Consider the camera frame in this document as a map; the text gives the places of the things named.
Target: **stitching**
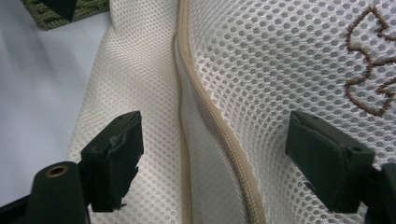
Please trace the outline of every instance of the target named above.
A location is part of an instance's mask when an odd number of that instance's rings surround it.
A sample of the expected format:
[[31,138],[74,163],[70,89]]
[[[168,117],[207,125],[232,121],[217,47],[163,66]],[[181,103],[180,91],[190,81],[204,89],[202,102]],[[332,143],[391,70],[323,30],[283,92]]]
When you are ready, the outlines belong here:
[[381,24],[381,27],[375,31],[377,36],[380,37],[380,38],[383,38],[385,40],[388,40],[388,41],[396,41],[396,36],[392,37],[392,36],[385,35],[384,33],[382,33],[384,30],[389,28],[389,25],[381,17],[381,15],[379,14],[379,12],[376,9],[376,7],[369,7],[363,13],[361,13],[361,15],[347,29],[347,33],[346,33],[346,48],[348,50],[350,50],[350,51],[358,51],[358,52],[360,52],[361,54],[363,54],[365,56],[366,61],[367,61],[366,72],[365,72],[365,75],[362,78],[359,78],[359,79],[356,79],[356,80],[348,80],[346,82],[346,84],[345,84],[345,89],[346,89],[346,97],[353,104],[355,104],[358,108],[360,108],[360,109],[362,109],[362,110],[366,111],[367,113],[372,114],[374,116],[382,117],[382,116],[384,116],[384,114],[389,109],[390,104],[395,100],[396,92],[391,91],[391,90],[387,90],[386,88],[389,85],[396,83],[396,77],[394,77],[393,79],[383,83],[381,86],[379,86],[376,89],[375,92],[377,92],[379,94],[385,94],[388,97],[388,99],[385,101],[385,103],[382,105],[382,107],[379,110],[373,109],[370,106],[363,104],[362,102],[357,100],[352,95],[352,93],[350,91],[350,88],[352,86],[358,85],[358,84],[364,82],[365,80],[367,80],[367,78],[369,78],[373,74],[374,67],[383,66],[383,65],[386,65],[388,63],[396,63],[396,58],[389,58],[389,59],[386,59],[386,60],[383,60],[383,61],[373,62],[372,56],[369,54],[369,52],[366,49],[352,46],[350,40],[351,40],[351,36],[352,36],[353,30],[370,13],[373,13],[375,15],[375,17],[378,19],[379,23]]

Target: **green patterned fabric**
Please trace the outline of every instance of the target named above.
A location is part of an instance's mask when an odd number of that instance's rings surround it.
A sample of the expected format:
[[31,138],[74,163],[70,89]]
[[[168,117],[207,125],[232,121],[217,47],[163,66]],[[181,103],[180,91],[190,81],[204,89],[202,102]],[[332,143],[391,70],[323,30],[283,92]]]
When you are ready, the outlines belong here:
[[[42,30],[50,30],[70,23],[37,0],[22,0],[22,2],[35,20],[35,24]],[[78,0],[73,21],[79,21],[108,10],[108,0]]]

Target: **brown embroidery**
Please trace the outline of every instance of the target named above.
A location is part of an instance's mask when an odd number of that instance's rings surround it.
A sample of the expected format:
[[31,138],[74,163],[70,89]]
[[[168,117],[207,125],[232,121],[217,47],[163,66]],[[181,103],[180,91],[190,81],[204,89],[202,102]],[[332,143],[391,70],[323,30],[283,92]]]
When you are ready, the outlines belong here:
[[360,102],[358,99],[354,97],[354,95],[351,93],[351,87],[354,85],[359,85],[360,83],[364,82],[373,74],[373,69],[378,66],[383,66],[388,63],[396,63],[396,58],[389,58],[383,61],[379,62],[373,62],[373,57],[369,54],[369,52],[366,49],[360,48],[360,47],[354,47],[351,44],[351,36],[353,30],[358,26],[358,24],[370,13],[373,13],[375,17],[378,19],[381,27],[376,30],[376,34],[378,37],[383,38],[388,41],[396,41],[396,37],[392,37],[389,35],[385,35],[382,33],[384,30],[389,28],[388,24],[385,22],[385,20],[381,17],[379,14],[378,10],[376,7],[370,7],[367,10],[365,10],[353,23],[352,25],[348,28],[347,34],[346,34],[346,48],[350,51],[358,51],[361,54],[363,54],[366,58],[367,61],[367,66],[366,66],[366,72],[365,75],[360,78],[360,79],[355,79],[355,80],[349,80],[346,82],[345,88],[346,88],[346,96],[349,98],[349,100],[355,104],[357,107],[360,109],[366,111],[367,113],[370,113],[374,116],[379,116],[382,117],[387,110],[390,107],[390,104],[395,100],[395,95],[396,93],[394,91],[388,90],[387,87],[391,84],[396,83],[396,77],[393,79],[383,83],[381,86],[379,86],[375,92],[379,94],[385,94],[387,96],[387,100],[384,102],[382,107],[380,109],[374,109],[371,108],[370,106],[367,106]]

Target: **black triangular object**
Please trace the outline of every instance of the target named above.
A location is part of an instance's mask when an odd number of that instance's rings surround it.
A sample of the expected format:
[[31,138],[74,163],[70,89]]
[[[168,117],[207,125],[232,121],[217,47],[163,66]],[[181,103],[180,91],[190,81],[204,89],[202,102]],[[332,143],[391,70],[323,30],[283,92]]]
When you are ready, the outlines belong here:
[[77,0],[38,0],[62,18],[72,21],[76,11]]

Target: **white table surface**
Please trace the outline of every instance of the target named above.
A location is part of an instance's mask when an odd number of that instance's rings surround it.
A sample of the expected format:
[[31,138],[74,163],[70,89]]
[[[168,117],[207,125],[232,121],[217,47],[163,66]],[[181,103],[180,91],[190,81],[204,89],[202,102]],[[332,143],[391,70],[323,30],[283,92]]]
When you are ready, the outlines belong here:
[[39,30],[18,0],[0,1],[0,206],[64,161],[109,13]]

